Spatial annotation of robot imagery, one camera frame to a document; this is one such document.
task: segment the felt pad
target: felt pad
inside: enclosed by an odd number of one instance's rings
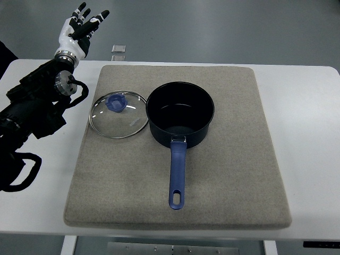
[[[186,153],[184,207],[168,205],[170,149],[153,138],[149,125],[120,140],[88,126],[66,224],[130,230],[288,227],[290,211],[252,69],[108,65],[101,70],[95,100],[115,90],[147,98],[172,81],[204,88],[215,103],[207,136]]]

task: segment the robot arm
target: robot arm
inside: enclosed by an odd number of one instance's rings
[[[20,84],[6,94],[11,103],[0,112],[0,191],[20,191],[33,182],[41,158],[16,150],[30,134],[40,139],[59,130],[66,124],[62,116],[65,110],[88,95],[86,85],[72,74],[79,61],[87,56],[90,39],[109,11],[103,11],[83,24],[90,13],[87,9],[81,14],[85,6],[86,3],[82,3],[65,21],[54,59],[22,78]],[[82,87],[82,95],[71,102],[71,95],[77,91],[78,85]],[[36,163],[26,180],[11,185],[25,165],[23,159]]]

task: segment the black saucepan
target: black saucepan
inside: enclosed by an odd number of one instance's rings
[[[184,206],[186,149],[205,138],[214,110],[210,95],[188,82],[164,84],[147,100],[151,134],[161,145],[171,149],[169,205],[173,209]],[[174,201],[174,194],[179,195],[179,203]]]

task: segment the blue handle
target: blue handle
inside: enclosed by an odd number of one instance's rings
[[[184,186],[185,186],[185,155],[186,142],[172,141],[171,149],[171,169],[169,205],[172,209],[178,210],[184,206]],[[174,203],[174,197],[180,196],[180,203]]]

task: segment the lid knob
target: lid knob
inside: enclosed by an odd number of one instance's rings
[[[123,94],[117,93],[109,96],[105,101],[105,105],[110,111],[121,113],[128,105],[128,101]]]

